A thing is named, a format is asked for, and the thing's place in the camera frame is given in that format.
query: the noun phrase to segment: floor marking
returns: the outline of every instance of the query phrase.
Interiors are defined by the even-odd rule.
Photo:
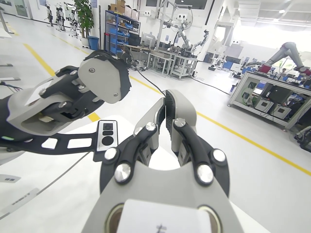
[[[37,59],[37,61],[41,64],[41,66],[51,75],[54,76],[55,72],[54,70],[41,58],[33,48],[31,48],[28,44],[23,43],[23,45],[27,48],[27,50],[30,51],[30,53]],[[96,113],[92,113],[88,115],[88,118],[92,121],[95,122],[97,120],[100,120],[100,117]]]
[[[131,79],[135,80],[136,82],[138,82],[138,83],[144,85],[145,87],[147,87],[147,88],[149,88],[149,89],[155,91],[156,93],[162,95],[161,92],[159,92],[157,89],[151,87],[150,85],[148,85],[148,84],[146,84],[146,83],[144,83],[144,82],[142,82],[142,81],[140,81],[140,80],[134,78],[133,76],[129,76],[129,77],[130,77]],[[299,171],[301,171],[301,172],[303,172],[303,173],[305,173],[305,174],[311,176],[311,172],[308,171],[307,169],[305,169],[305,168],[299,166],[298,164],[295,164],[294,162],[292,162],[292,161],[290,161],[290,160],[288,160],[288,159],[282,157],[281,155],[279,155],[279,154],[277,154],[277,153],[275,153],[275,152],[273,152],[273,151],[271,151],[271,150],[265,148],[264,146],[262,146],[262,145],[256,143],[255,141],[252,141],[251,139],[249,139],[249,138],[243,136],[242,134],[240,134],[240,133],[238,133],[238,132],[236,132],[236,131],[234,131],[234,130],[228,128],[227,126],[225,126],[225,125],[223,125],[223,124],[221,124],[221,123],[219,123],[219,122],[217,122],[217,121],[215,121],[215,120],[213,120],[213,119],[207,117],[206,115],[204,115],[204,114],[202,114],[202,113],[200,113],[200,112],[198,112],[198,111],[197,111],[197,115],[199,115],[199,116],[201,116],[202,118],[204,118],[204,119],[210,121],[211,123],[214,123],[215,125],[217,125],[217,126],[221,127],[222,129],[224,129],[224,130],[226,130],[226,131],[232,133],[233,135],[235,135],[235,136],[237,136],[237,137],[243,139],[244,141],[246,141],[246,142],[248,142],[248,143],[254,145],[255,147],[261,149],[262,151],[267,152],[268,154],[270,154],[270,155],[274,156],[275,158],[277,158],[277,159],[283,161],[284,163],[287,163],[287,164],[291,165],[292,167],[298,169]]]

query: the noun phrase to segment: cable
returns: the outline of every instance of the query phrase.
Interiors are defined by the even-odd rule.
[[[160,89],[158,86],[156,86],[153,82],[149,81],[146,77],[144,77],[144,75],[143,75],[138,69],[137,69],[137,72],[140,73],[140,75],[141,75],[144,79],[146,79],[149,83],[151,83],[154,87],[156,87],[156,88],[164,95],[164,97],[165,97],[165,93],[164,93],[163,91],[161,91],[161,89]]]
[[[227,92],[225,92],[225,91],[223,91],[223,90],[220,90],[220,89],[218,89],[218,88],[215,87],[215,86],[209,85],[209,84],[207,84],[207,83],[200,82],[199,80],[194,79],[193,77],[192,77],[191,79],[193,79],[193,80],[195,80],[195,81],[197,81],[197,82],[199,82],[199,83],[205,84],[205,85],[207,85],[207,86],[209,86],[209,87],[215,88],[215,89],[217,89],[217,90],[219,90],[219,91],[221,91],[221,92],[223,92],[223,93],[225,93],[225,94],[227,94],[227,95],[230,95],[229,93],[227,93]]]

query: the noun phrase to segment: monitor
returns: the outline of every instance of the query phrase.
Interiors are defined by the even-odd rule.
[[[141,34],[141,44],[144,42],[144,45],[149,46],[149,47],[154,47],[156,43],[156,37],[153,36],[152,34],[148,33],[142,33]]]

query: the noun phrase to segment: metal screw head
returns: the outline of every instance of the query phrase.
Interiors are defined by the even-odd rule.
[[[114,171],[114,178],[116,179],[117,182],[124,182],[126,181],[131,174],[131,167],[126,164],[120,164]]]
[[[206,164],[201,164],[198,166],[197,175],[200,181],[203,183],[211,183],[214,178],[212,169]]]
[[[116,148],[109,148],[106,150],[104,156],[105,156],[105,159],[109,161],[111,159],[114,159],[116,154],[117,154]]]
[[[147,131],[154,131],[155,128],[156,128],[156,125],[153,122],[149,122],[149,123],[146,124]]]
[[[67,105],[67,102],[64,101],[64,102],[62,102],[62,103],[59,104],[59,108],[63,108],[63,107],[66,106],[66,105]]]
[[[138,127],[134,130],[134,136],[136,136],[140,131],[142,130],[142,127]]]
[[[39,92],[39,95],[43,95],[45,92],[46,92],[46,89],[42,89],[42,90]]]
[[[177,118],[177,119],[175,119],[174,124],[177,127],[183,127],[183,126],[186,125],[186,121],[184,119],[182,119],[182,118]]]
[[[226,160],[226,155],[221,150],[214,150],[213,156],[218,162],[223,162]]]
[[[74,71],[70,72],[70,75],[75,75],[76,73],[78,73],[78,71],[74,70]]]

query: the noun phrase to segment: white label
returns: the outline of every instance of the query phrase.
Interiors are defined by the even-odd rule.
[[[211,233],[207,212],[174,205],[127,200],[117,233]]]
[[[42,84],[42,85],[40,85],[40,86],[38,86],[38,87],[36,88],[36,90],[32,93],[32,95],[30,96],[30,98],[27,100],[25,106],[27,106],[27,105],[29,105],[30,103],[32,103],[32,102],[34,102],[34,101],[40,99],[41,97],[40,97],[40,95],[39,95],[39,92],[40,92],[42,89],[48,88],[48,87],[50,86],[51,83],[52,83],[52,80],[49,81],[49,82],[46,82],[46,83],[44,83],[44,84]]]
[[[32,200],[37,193],[39,192],[39,189],[35,188],[32,191],[26,193],[24,196],[20,197],[20,199],[15,200],[12,204],[9,206],[3,208],[1,210],[2,213],[12,213],[22,207],[24,204],[28,203],[30,200]]]
[[[18,176],[0,174],[0,182],[15,183],[20,179],[21,177],[18,177]]]

